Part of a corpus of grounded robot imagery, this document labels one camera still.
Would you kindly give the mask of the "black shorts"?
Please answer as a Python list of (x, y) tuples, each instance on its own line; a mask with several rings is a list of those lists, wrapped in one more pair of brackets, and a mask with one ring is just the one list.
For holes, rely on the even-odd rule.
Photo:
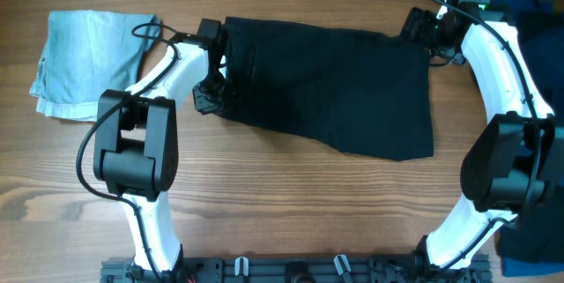
[(228, 17), (228, 120), (387, 160), (434, 154), (430, 55), (376, 32)]

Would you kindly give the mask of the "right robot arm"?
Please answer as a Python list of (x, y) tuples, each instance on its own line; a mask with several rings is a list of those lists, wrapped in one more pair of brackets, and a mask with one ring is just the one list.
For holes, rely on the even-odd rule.
[(515, 21), (490, 0), (436, 0), (413, 8), (401, 35), (444, 64), (469, 64), (487, 125), (466, 154), (462, 194), (449, 216), (412, 253), (411, 282), (456, 282), (501, 227), (518, 227), (554, 193), (563, 172), (563, 125), (523, 59)]

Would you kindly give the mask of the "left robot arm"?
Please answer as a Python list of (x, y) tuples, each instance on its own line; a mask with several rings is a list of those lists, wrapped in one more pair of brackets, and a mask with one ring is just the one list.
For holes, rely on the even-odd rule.
[(93, 172), (108, 189), (102, 196), (122, 205), (130, 225), (136, 254), (123, 266), (123, 281), (189, 279), (168, 196), (179, 161), (177, 111), (189, 96), (202, 115), (226, 109), (226, 41), (226, 29), (212, 19), (202, 19), (195, 34), (174, 31), (145, 77), (99, 99), (83, 141), (94, 142)]

